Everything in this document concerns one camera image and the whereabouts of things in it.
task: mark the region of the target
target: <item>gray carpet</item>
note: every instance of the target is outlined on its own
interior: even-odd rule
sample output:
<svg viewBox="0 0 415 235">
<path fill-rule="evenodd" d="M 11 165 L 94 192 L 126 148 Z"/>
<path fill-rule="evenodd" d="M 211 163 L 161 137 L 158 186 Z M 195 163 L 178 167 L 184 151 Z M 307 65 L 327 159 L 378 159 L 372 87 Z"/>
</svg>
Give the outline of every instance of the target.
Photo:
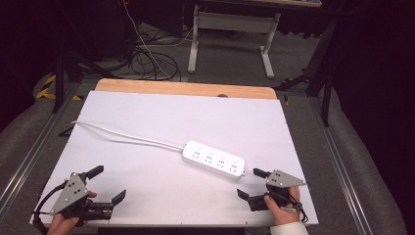
<svg viewBox="0 0 415 235">
<path fill-rule="evenodd" d="M 200 38 L 199 55 L 194 74 L 187 73 L 190 42 L 176 47 L 151 47 L 155 52 L 163 52 L 177 62 L 182 80 L 200 83 L 237 84 L 249 86 L 276 86 L 284 78 L 295 78 L 305 68 L 318 38 L 303 39 L 300 35 L 276 33 L 270 60 L 275 79 L 267 79 L 258 53 L 258 46 L 266 40 L 265 35 L 246 34 L 240 39 L 231 39 L 223 32 L 206 32 Z M 128 68 L 117 73 L 129 72 Z M 98 75 L 88 75 L 77 87 L 76 95 L 87 95 L 94 89 Z M 33 93 L 37 93 L 45 78 L 40 79 Z M 303 93 L 305 84 L 289 91 L 279 92 L 282 98 L 287 95 L 289 105 L 283 105 L 300 163 L 310 187 L 311 197 L 320 224 L 309 226 L 309 234 L 359 234 L 356 219 L 350 210 L 334 162 L 331 147 L 321 127 L 321 120 L 311 104 L 313 98 Z M 332 95 L 328 131 L 332 134 L 355 194 L 367 217 L 372 234 L 405 234 L 405 228 L 391 193 L 384 184 L 370 155 L 358 138 L 352 126 L 342 113 L 336 93 Z M 54 100 L 37 99 L 30 109 L 17 117 L 0 133 L 0 189 L 4 190 L 22 161 L 32 148 L 46 121 L 51 116 Z M 40 151 L 39 158 L 25 180 L 19 194 L 0 222 L 0 234 L 39 234 L 30 225 L 30 212 L 34 209 L 43 185 L 63 151 L 68 138 L 58 134 L 70 127 L 77 118 L 83 101 L 70 101 L 52 129 L 50 138 Z M 75 234 L 97 234 L 97 228 L 78 228 Z M 266 234 L 267 228 L 247 228 L 248 235 Z"/>
</svg>

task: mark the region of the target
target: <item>wooden table edge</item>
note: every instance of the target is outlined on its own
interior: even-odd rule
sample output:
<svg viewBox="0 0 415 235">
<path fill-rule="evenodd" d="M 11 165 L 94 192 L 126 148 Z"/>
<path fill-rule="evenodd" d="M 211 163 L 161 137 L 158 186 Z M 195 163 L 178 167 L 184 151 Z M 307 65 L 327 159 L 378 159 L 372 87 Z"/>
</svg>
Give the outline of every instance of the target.
<svg viewBox="0 0 415 235">
<path fill-rule="evenodd" d="M 210 97 L 225 95 L 230 98 L 277 99 L 275 91 L 270 87 L 188 83 L 174 81 L 102 78 L 98 81 L 95 90 L 145 94 L 193 95 Z"/>
<path fill-rule="evenodd" d="M 253 0 L 254 2 L 265 2 L 265 3 L 275 3 L 281 5 L 289 5 L 289 6 L 301 6 L 301 7 L 310 7 L 310 8 L 319 8 L 321 7 L 321 2 L 306 2 L 300 0 Z"/>
</svg>

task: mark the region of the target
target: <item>power outlet socket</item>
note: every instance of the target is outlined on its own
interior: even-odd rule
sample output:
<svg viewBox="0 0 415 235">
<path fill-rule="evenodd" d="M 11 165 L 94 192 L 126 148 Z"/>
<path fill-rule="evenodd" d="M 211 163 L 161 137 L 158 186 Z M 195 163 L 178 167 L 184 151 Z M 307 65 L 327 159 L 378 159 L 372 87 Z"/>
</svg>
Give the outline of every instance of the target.
<svg viewBox="0 0 415 235">
<path fill-rule="evenodd" d="M 195 141 L 186 143 L 183 161 L 233 179 L 239 179 L 245 174 L 244 159 Z"/>
</svg>

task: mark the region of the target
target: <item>metal frame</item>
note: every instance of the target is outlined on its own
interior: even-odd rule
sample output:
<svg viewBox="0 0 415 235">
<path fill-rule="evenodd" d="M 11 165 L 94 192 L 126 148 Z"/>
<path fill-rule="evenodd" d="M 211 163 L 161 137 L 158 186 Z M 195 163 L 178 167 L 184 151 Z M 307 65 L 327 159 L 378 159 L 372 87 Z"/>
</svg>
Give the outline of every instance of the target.
<svg viewBox="0 0 415 235">
<path fill-rule="evenodd" d="M 56 126 L 58 120 L 69 104 L 70 97 L 73 97 L 78 87 L 79 83 L 72 83 L 69 85 L 69 89 L 65 99 L 63 99 L 64 102 L 62 103 L 61 108 L 50 115 L 49 119 L 46 121 L 45 126 L 34 142 L 32 148 L 27 153 L 26 157 L 22 161 L 19 168 L 16 170 L 15 174 L 10 178 L 6 189 L 0 197 L 0 221 L 3 220 L 13 201 L 21 191 L 25 181 L 31 173 L 31 170 L 34 168 L 34 165 L 40 158 L 40 155 L 43 153 L 43 150 L 52 134 L 54 127 Z"/>
<path fill-rule="evenodd" d="M 275 14 L 272 18 L 247 17 L 216 13 L 199 12 L 200 6 L 195 6 L 193 16 L 193 39 L 190 49 L 189 67 L 187 71 L 196 71 L 196 61 L 198 59 L 198 30 L 199 28 L 237 30 L 246 32 L 268 33 L 265 46 L 259 47 L 259 52 L 268 78 L 274 78 L 274 71 L 269 61 L 268 52 L 274 38 L 275 30 L 280 19 L 280 14 Z"/>
<path fill-rule="evenodd" d="M 366 214 L 363 210 L 362 205 L 360 204 L 359 198 L 357 196 L 356 190 L 354 189 L 348 173 L 346 166 L 343 163 L 342 156 L 339 153 L 339 150 L 336 146 L 336 143 L 333 139 L 330 128 L 324 124 L 323 120 L 319 117 L 320 107 L 317 98 L 309 97 L 310 106 L 316 115 L 318 124 L 323 131 L 324 138 L 326 139 L 327 146 L 330 151 L 330 159 L 333 164 L 333 168 L 338 176 L 339 183 L 342 186 L 345 198 L 350 208 L 351 215 L 353 216 L 354 223 L 356 224 L 357 230 L 360 235 L 371 235 L 373 231 L 370 227 L 369 221 L 366 217 Z"/>
</svg>

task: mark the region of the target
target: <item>white board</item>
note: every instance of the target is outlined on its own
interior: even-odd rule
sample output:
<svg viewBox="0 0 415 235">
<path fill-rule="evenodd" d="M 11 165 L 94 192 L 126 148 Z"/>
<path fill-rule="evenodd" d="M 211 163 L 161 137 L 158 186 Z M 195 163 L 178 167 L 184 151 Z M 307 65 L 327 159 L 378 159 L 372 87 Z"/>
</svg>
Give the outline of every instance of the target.
<svg viewBox="0 0 415 235">
<path fill-rule="evenodd" d="M 246 161 L 247 174 L 233 180 L 184 163 L 178 150 L 77 124 L 44 195 L 72 172 L 103 165 L 87 181 L 98 193 L 93 201 L 110 202 L 124 189 L 126 197 L 110 221 L 92 226 L 271 226 L 270 211 L 251 211 L 237 188 L 250 196 L 266 191 L 253 168 L 278 168 L 306 181 L 278 100 L 91 91 L 78 120 L 179 146 L 194 140 Z M 306 186 L 300 196 L 308 224 L 318 223 Z M 45 224 L 51 218 L 42 215 Z"/>
</svg>

